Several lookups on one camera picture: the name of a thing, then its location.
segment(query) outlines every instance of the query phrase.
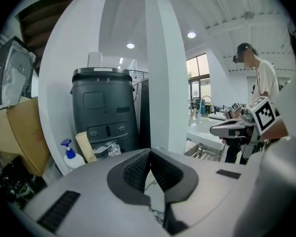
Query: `cardboard box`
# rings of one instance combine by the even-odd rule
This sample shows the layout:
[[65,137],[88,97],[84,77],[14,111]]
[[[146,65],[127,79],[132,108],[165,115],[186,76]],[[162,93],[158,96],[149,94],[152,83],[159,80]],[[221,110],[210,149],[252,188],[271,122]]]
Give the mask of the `cardboard box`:
[[0,110],[0,151],[21,155],[27,170],[42,176],[50,152],[40,126],[37,98]]

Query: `window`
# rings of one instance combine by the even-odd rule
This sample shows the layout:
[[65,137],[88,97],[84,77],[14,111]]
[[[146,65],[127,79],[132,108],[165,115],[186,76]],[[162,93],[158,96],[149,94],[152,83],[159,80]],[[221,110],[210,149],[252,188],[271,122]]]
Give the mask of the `window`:
[[[186,67],[190,101],[194,97],[202,98],[204,96],[211,96],[211,81],[207,55],[203,54],[186,61]],[[211,102],[209,97],[205,97],[204,99],[207,103]]]

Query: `spray bottle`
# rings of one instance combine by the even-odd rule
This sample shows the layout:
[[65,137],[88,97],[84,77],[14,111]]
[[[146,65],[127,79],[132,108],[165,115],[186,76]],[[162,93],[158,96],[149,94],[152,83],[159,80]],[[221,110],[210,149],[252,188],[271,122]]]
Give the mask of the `spray bottle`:
[[69,147],[71,139],[63,140],[60,145],[66,147],[66,155],[64,156],[64,162],[69,168],[70,171],[85,165],[84,159],[81,155],[78,155],[74,152],[72,148]]

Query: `white t-shirt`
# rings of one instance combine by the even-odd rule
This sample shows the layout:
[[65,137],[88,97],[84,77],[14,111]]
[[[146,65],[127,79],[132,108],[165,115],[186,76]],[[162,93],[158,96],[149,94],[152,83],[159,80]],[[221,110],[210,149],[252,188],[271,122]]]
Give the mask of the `white t-shirt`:
[[273,103],[279,92],[275,69],[272,64],[266,60],[262,60],[257,69],[256,86],[251,103],[259,98],[264,92],[268,92],[268,98],[271,103]]

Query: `sink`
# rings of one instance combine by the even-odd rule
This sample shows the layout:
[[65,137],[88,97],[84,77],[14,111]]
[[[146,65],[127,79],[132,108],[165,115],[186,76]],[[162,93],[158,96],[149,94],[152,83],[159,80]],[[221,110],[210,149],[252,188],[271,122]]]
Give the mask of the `sink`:
[[196,144],[201,143],[214,149],[222,150],[224,147],[222,141],[209,131],[211,126],[218,123],[221,123],[221,121],[211,118],[201,118],[200,121],[194,120],[192,125],[187,128],[188,140]]

